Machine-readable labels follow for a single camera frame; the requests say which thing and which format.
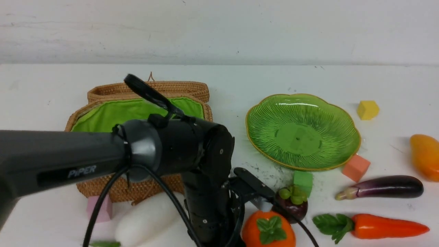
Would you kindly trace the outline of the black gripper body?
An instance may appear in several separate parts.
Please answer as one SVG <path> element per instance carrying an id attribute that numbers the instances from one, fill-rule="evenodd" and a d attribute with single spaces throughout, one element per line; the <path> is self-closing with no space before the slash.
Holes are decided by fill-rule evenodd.
<path id="1" fill-rule="evenodd" d="M 201 172 L 182 173 L 185 207 L 203 247 L 244 247 L 245 204 L 227 186 L 214 185 Z"/>

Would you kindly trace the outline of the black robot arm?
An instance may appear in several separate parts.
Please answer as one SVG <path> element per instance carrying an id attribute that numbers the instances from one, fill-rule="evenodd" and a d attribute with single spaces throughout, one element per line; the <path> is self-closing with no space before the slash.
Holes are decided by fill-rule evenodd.
<path id="1" fill-rule="evenodd" d="M 112 175 L 97 213 L 118 178 L 153 179 L 170 196 L 162 176 L 181 174 L 189 215 L 182 216 L 198 247 L 244 247 L 242 193 L 229 186 L 235 139 L 223 125 L 196 117 L 132 119 L 112 132 L 1 131 L 1 226 L 19 199 Z"/>

